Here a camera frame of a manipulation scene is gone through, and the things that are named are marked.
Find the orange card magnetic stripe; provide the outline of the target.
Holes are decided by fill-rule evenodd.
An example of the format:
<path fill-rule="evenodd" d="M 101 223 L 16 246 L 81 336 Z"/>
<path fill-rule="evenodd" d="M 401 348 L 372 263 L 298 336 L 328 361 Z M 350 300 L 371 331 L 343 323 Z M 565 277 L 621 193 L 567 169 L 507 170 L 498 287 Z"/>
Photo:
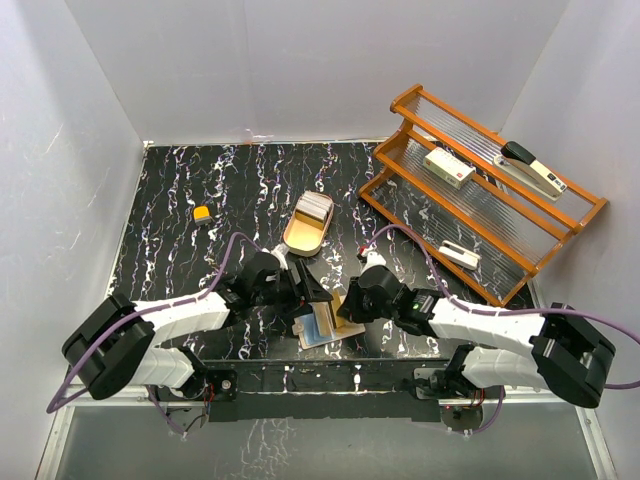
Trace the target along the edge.
<path fill-rule="evenodd" d="M 341 306 L 341 297 L 338 291 L 332 292 L 330 302 L 322 302 L 316 312 L 316 321 L 319 333 L 324 337 L 338 334 L 344 326 L 344 320 L 338 316 L 337 310 Z"/>

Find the beige leather card holder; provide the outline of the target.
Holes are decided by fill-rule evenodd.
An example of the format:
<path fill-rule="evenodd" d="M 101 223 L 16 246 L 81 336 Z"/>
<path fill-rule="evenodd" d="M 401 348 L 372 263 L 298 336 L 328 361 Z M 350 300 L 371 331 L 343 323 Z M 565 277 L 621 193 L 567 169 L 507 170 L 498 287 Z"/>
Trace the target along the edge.
<path fill-rule="evenodd" d="M 329 344 L 366 331 L 363 324 L 353 323 L 337 314 L 344 299 L 344 295 L 334 291 L 330 302 L 312 303 L 310 313 L 294 318 L 292 333 L 298 336 L 302 349 Z"/>

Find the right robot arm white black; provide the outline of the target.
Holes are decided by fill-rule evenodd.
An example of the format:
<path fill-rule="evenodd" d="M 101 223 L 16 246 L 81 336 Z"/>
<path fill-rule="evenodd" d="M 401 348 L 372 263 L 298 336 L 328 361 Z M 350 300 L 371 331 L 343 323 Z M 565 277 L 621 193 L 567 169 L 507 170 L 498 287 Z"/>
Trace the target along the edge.
<path fill-rule="evenodd" d="M 428 398 L 531 387 L 596 408 L 616 353 L 604 335 L 570 309 L 525 314 L 454 301 L 436 290 L 412 289 L 382 265 L 351 278 L 337 313 L 356 324 L 386 319 L 410 335 L 459 341 L 444 369 L 414 379 Z"/>

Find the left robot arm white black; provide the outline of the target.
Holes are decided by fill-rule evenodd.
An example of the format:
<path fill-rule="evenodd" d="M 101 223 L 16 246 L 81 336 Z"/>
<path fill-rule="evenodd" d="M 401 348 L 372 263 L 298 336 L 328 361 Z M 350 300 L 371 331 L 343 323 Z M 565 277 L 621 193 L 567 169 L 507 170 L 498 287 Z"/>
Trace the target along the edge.
<path fill-rule="evenodd" d="M 238 273 L 218 275 L 212 290 L 152 302 L 108 296 L 66 339 L 61 353 L 71 376 L 95 400 L 129 385 L 168 387 L 194 399 L 205 390 L 205 369 L 185 348 L 169 348 L 167 342 L 228 328 L 256 307 L 295 319 L 331 301 L 303 262 L 288 267 L 283 256 L 258 252 Z"/>

